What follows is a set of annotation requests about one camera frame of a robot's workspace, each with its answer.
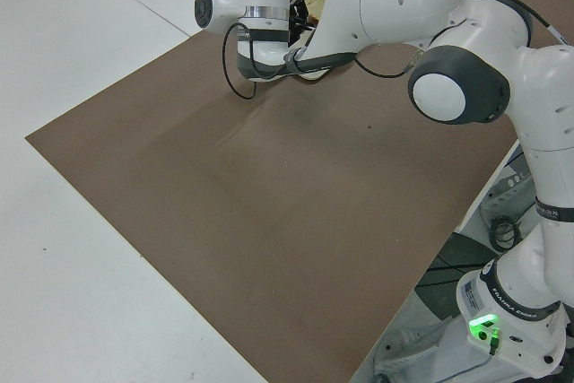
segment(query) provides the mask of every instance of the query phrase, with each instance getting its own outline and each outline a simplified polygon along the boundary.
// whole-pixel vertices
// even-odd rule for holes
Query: brown surface
[[[572,0],[525,1],[571,36]],[[346,382],[514,132],[432,123],[406,78],[350,66],[239,100],[221,43],[195,35],[28,139],[266,379]]]

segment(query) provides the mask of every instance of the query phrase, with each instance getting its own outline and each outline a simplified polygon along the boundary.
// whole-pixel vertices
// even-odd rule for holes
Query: brown mat
[[[572,0],[526,1],[571,36]],[[346,382],[514,131],[432,123],[406,78],[350,66],[239,100],[221,43],[198,34],[28,139],[266,379]]]

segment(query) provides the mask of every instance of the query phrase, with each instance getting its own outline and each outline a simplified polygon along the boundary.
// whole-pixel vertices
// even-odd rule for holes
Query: green indicator light
[[[484,326],[491,326],[495,321],[499,318],[495,314],[487,314],[486,316],[482,316],[481,318],[475,318],[468,322],[468,326],[470,328],[471,334],[479,338],[479,333],[483,330]]]

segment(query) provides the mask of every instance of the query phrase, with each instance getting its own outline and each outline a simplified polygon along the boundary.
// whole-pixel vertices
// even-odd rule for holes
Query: white circular cap
[[[462,89],[441,74],[426,74],[416,80],[413,99],[424,114],[438,121],[459,118],[466,106]]]

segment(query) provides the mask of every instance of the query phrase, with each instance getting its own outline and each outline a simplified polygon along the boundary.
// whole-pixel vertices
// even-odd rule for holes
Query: green light
[[[468,322],[468,326],[470,327],[471,334],[479,338],[479,333],[484,330],[485,327],[491,326],[498,320],[498,316],[496,314],[487,314],[486,316],[482,316],[481,318],[475,318]]]

